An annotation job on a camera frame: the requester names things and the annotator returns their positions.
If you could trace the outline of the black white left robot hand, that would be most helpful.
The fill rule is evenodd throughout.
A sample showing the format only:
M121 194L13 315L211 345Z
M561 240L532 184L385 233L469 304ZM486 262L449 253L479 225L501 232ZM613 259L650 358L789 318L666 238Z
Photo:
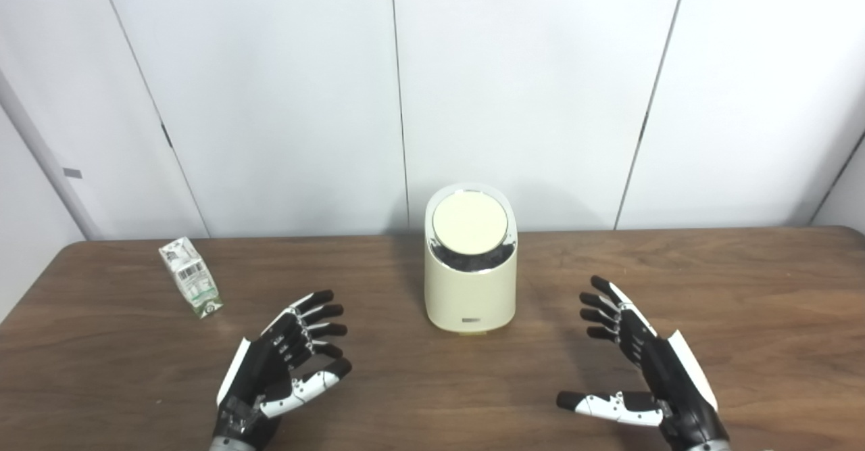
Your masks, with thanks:
M211 450L264 450L285 414L299 410L352 371L327 336L345 336L330 321L344 313L331 290L287 306L254 340L243 338L220 384Z

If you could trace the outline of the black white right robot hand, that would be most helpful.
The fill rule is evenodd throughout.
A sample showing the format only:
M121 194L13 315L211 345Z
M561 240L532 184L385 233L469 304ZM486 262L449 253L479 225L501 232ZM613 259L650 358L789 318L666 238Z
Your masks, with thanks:
M655 427L672 450L729 450L731 439L701 365L680 331L658 335L639 307L613 282L593 275L580 293L587 336L615 344L645 380L647 391L586 394L560 391L562 410L624 425Z

